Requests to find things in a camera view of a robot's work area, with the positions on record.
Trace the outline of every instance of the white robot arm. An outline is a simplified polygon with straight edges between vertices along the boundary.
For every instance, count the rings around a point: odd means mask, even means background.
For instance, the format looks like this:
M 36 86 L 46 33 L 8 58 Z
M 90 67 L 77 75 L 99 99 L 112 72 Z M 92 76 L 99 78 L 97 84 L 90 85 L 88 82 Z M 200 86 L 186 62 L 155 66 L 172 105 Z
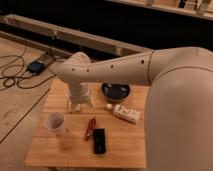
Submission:
M 73 108 L 90 102 L 87 82 L 151 86 L 145 104 L 148 170 L 213 170 L 212 52 L 175 48 L 97 63 L 80 52 L 58 76 L 69 85 Z

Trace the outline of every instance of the smartphone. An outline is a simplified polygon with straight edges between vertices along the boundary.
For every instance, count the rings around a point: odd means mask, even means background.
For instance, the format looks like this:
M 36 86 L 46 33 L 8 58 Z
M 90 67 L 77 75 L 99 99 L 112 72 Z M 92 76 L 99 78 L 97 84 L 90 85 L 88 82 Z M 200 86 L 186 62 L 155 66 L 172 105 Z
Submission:
M 94 129 L 93 140 L 94 140 L 94 153 L 95 154 L 106 153 L 105 130 L 104 129 Z

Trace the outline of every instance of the floor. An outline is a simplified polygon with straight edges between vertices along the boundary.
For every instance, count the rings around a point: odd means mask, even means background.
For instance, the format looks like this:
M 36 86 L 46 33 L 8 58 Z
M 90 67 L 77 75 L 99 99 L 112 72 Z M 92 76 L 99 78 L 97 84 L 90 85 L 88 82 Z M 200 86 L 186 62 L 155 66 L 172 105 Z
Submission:
M 13 57 L 2 58 L 4 55 L 20 55 L 25 46 L 0 38 L 0 73 L 3 65 L 14 60 Z M 25 65 L 38 58 L 42 53 L 37 49 L 27 47 L 23 55 Z M 56 72 L 60 62 L 50 66 L 51 71 Z M 17 72 L 19 68 L 12 67 L 5 74 Z M 36 85 L 49 78 L 53 73 L 46 70 L 41 75 L 23 81 L 23 86 Z M 0 171 L 48 171 L 48 168 L 26 167 L 25 155 L 30 147 L 33 134 L 36 130 L 40 112 L 44 104 L 47 91 L 52 79 L 33 89 L 20 89 L 16 85 L 0 91 Z M 3 80 L 0 80 L 0 90 L 3 88 Z M 72 169 L 57 168 L 61 171 L 130 171 L 133 169 Z

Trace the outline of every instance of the white paper cup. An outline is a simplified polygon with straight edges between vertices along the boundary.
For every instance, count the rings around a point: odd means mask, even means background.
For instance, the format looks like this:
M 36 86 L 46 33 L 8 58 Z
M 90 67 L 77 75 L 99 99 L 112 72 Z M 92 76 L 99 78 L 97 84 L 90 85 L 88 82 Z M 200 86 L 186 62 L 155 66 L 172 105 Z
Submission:
M 45 127 L 56 135 L 65 133 L 64 115 L 60 112 L 50 113 L 45 120 Z

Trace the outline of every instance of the brown table surface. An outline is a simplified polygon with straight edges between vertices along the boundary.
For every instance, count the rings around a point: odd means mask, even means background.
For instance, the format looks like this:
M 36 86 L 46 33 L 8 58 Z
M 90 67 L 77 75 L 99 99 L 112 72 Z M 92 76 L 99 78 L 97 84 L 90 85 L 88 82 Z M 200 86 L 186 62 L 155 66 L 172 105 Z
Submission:
M 101 84 L 90 84 L 93 107 L 83 106 L 80 113 L 68 111 L 68 87 L 59 79 L 52 83 L 40 122 L 26 156 L 27 166 L 87 167 L 87 168 L 146 168 L 144 142 L 144 102 L 148 88 L 131 86 L 130 95 L 121 103 L 139 110 L 142 115 L 137 124 L 121 120 L 105 106 L 108 103 Z M 45 117 L 50 112 L 65 114 L 66 132 L 57 137 L 44 127 Z M 93 152 L 93 141 L 84 141 L 88 122 L 96 117 L 96 128 L 104 128 L 106 153 Z

